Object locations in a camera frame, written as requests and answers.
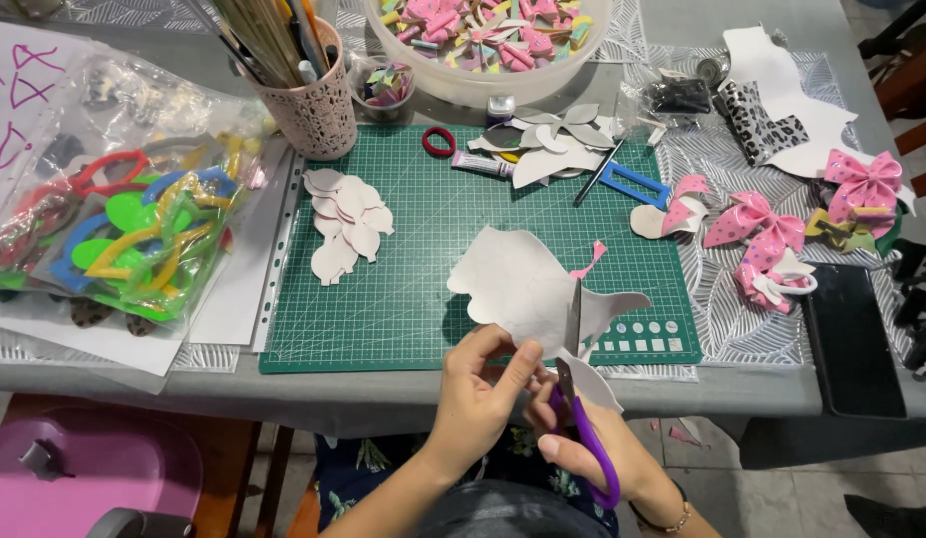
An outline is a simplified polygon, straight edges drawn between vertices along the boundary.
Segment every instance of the pen holder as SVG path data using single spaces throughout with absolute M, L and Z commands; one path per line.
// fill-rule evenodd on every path
M 334 27 L 318 18 L 320 44 L 336 45 L 337 63 L 320 80 L 292 89 L 267 88 L 248 79 L 290 144 L 314 161 L 333 161 L 357 142 L 357 120 L 350 100 L 343 43 Z

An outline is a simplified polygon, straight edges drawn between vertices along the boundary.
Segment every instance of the glue tube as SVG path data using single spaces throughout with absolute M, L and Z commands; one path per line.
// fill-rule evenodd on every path
M 454 168 L 488 173 L 499 177 L 513 177 L 513 172 L 517 169 L 512 163 L 500 163 L 493 159 L 458 150 L 453 154 L 451 165 Z

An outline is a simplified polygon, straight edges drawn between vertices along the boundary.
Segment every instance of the person's lap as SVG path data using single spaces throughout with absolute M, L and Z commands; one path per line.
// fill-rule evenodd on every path
M 427 434 L 386 435 L 364 439 L 336 439 L 314 435 L 316 469 L 323 530 L 383 483 L 422 447 Z M 522 483 L 551 491 L 571 506 L 599 521 L 613 536 L 619 522 L 613 510 L 603 510 L 585 482 L 546 462 L 535 446 L 532 431 L 509 425 L 483 461 L 477 461 L 460 483 L 478 479 Z

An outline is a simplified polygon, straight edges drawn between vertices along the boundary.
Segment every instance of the black phone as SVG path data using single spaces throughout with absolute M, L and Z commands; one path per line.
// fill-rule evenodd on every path
M 906 418 L 885 323 L 864 267 L 818 263 L 805 323 L 825 409 L 838 416 Z

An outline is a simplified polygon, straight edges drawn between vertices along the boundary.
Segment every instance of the table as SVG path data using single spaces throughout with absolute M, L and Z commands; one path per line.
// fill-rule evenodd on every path
M 723 30 L 761 22 L 785 31 L 793 50 L 826 52 L 847 107 L 869 152 L 896 152 L 893 135 L 867 80 L 838 0 L 652 0 L 643 3 L 649 43 L 723 46 Z M 189 80 L 250 97 L 250 87 L 231 75 L 227 57 L 212 37 L 114 27 L 48 25 L 87 35 L 139 55 Z M 622 67 L 586 64 L 579 75 L 539 104 L 558 110 L 576 101 L 612 107 Z M 481 112 L 418 93 L 413 122 L 480 125 Z M 903 236 L 926 242 L 926 224 L 906 218 Z M 911 416 L 926 417 L 926 384 L 901 373 Z M 0 365 L 0 391 L 79 396 L 154 409 L 278 422 L 337 436 L 420 431 L 432 424 L 439 391 L 437 372 L 320 373 L 261 376 L 252 355 L 242 355 L 233 375 L 173 373 L 164 393 L 152 397 L 92 373 L 60 367 Z M 821 398 L 812 369 L 700 367 L 699 383 L 611 380 L 627 416 L 729 414 L 813 416 Z

